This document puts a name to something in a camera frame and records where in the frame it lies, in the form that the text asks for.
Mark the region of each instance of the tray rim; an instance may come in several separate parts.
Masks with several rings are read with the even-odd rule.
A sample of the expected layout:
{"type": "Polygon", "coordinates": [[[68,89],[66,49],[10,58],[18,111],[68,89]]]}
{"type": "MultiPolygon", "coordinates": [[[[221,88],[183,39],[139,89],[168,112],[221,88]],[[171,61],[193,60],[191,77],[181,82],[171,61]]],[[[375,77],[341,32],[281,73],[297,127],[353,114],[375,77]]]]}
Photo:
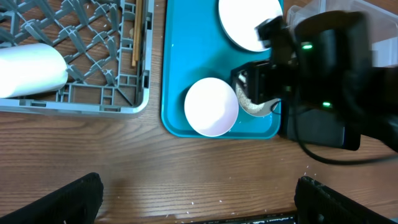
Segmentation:
{"type": "MultiPolygon", "coordinates": [[[[172,27],[173,27],[173,25],[172,25],[172,19],[173,19],[173,17],[174,17],[174,14],[173,14],[173,11],[174,11],[174,8],[173,8],[173,6],[174,6],[174,1],[175,0],[168,0],[168,2],[167,2],[167,8],[166,8],[166,22],[165,22],[165,34],[164,34],[164,52],[163,52],[163,74],[162,74],[162,101],[161,101],[161,110],[160,110],[160,117],[161,117],[161,119],[162,119],[162,123],[163,123],[163,125],[164,125],[164,127],[165,127],[165,129],[168,131],[168,132],[170,132],[171,134],[173,134],[174,136],[176,136],[176,137],[179,137],[179,138],[207,138],[207,139],[252,139],[252,140],[266,140],[266,139],[271,139],[271,138],[273,138],[273,137],[275,137],[275,135],[278,133],[278,131],[279,131],[279,129],[280,129],[280,124],[281,124],[281,119],[282,119],[282,116],[281,115],[278,115],[278,114],[274,114],[273,116],[276,116],[276,118],[275,119],[277,119],[277,120],[279,120],[279,122],[277,123],[277,127],[276,127],[276,129],[275,129],[275,131],[274,132],[272,132],[272,134],[270,135],[270,136],[251,136],[251,137],[239,137],[239,136],[227,136],[227,135],[221,135],[221,136],[217,136],[217,137],[213,137],[213,138],[209,138],[209,137],[206,137],[206,136],[202,136],[201,134],[199,134],[199,133],[196,133],[196,134],[194,134],[194,135],[192,135],[192,134],[180,134],[180,133],[177,133],[177,132],[175,132],[174,130],[173,130],[173,128],[172,127],[170,127],[169,126],[169,121],[168,121],[168,119],[165,117],[165,109],[164,109],[164,105],[165,105],[165,97],[164,97],[164,94],[165,94],[165,90],[166,90],[166,88],[168,89],[168,87],[167,87],[167,85],[166,85],[166,83],[168,83],[169,82],[169,79],[168,78],[166,78],[166,76],[165,76],[165,74],[167,73],[167,74],[169,74],[169,64],[168,63],[165,63],[165,61],[169,61],[169,52],[170,52],[170,48],[171,48],[171,46],[170,46],[170,44],[166,44],[166,43],[169,43],[170,42],[170,37],[169,37],[169,35],[166,35],[166,33],[167,33],[167,29],[172,29],[172,27]]],[[[281,8],[282,8],[282,12],[283,12],[283,10],[284,10],[284,5],[283,5],[283,3],[284,3],[284,0],[278,0],[279,1],[279,3],[280,3],[280,6],[281,6],[281,8]]],[[[277,113],[281,113],[281,111],[282,111],[282,106],[281,106],[281,103],[279,103],[279,105],[277,106],[277,108],[275,109],[275,112],[277,112],[277,113]]]]}

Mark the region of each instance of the white cup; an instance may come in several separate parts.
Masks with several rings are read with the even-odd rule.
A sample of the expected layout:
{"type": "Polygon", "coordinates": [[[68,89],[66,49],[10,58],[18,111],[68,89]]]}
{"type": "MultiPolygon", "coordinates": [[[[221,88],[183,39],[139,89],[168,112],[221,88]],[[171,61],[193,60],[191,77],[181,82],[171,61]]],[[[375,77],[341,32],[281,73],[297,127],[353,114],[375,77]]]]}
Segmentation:
{"type": "Polygon", "coordinates": [[[217,137],[227,133],[236,122],[239,103],[226,82],[218,78],[204,78],[188,90],[184,110],[196,132],[217,137]]]}
{"type": "Polygon", "coordinates": [[[68,80],[62,55],[47,44],[0,49],[0,98],[54,91],[68,80]]]}

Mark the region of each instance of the wooden stick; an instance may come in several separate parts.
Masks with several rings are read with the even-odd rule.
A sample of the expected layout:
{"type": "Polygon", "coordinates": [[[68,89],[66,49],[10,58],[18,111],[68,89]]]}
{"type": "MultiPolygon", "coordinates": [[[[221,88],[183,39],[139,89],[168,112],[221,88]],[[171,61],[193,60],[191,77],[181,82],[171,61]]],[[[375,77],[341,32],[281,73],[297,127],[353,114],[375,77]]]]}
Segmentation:
{"type": "Polygon", "coordinates": [[[139,46],[140,46],[140,34],[141,34],[141,22],[142,22],[142,0],[136,1],[136,17],[134,19],[134,40],[132,47],[132,61],[131,66],[136,67],[137,61],[139,60],[139,46]]]}

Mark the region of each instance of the wood grain surface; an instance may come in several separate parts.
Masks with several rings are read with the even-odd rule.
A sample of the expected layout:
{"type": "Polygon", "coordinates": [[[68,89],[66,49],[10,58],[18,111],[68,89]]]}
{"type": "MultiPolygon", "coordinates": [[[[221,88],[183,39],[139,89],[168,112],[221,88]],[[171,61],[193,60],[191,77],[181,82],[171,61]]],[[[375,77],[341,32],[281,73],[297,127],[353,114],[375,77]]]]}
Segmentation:
{"type": "MultiPolygon", "coordinates": [[[[285,12],[305,2],[285,0],[285,12]]],[[[105,186],[97,223],[189,223],[290,211],[295,209],[295,185],[303,175],[381,215],[398,217],[397,162],[328,166],[278,136],[236,141],[168,133],[159,109],[166,4],[155,2],[150,101],[139,118],[0,113],[0,216],[97,172],[105,186]]],[[[397,1],[374,4],[398,13],[397,1]]],[[[358,152],[311,148],[334,159],[393,153],[366,137],[358,152]]]]}

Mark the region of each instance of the blue tray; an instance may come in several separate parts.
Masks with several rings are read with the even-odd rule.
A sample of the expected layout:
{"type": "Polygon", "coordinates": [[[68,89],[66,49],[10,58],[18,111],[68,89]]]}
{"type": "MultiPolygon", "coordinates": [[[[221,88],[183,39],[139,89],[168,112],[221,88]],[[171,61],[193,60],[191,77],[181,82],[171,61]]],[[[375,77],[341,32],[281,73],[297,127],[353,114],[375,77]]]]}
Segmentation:
{"type": "MultiPolygon", "coordinates": [[[[217,0],[169,0],[164,43],[162,121],[178,137],[205,138],[188,124],[184,100],[189,88],[206,77],[231,84],[231,70],[246,62],[270,57],[270,50],[252,53],[240,49],[224,33],[217,0]]],[[[280,113],[280,105],[275,112],[280,113]]],[[[269,139],[276,135],[280,115],[255,118],[239,109],[225,139],[269,139]]]]}

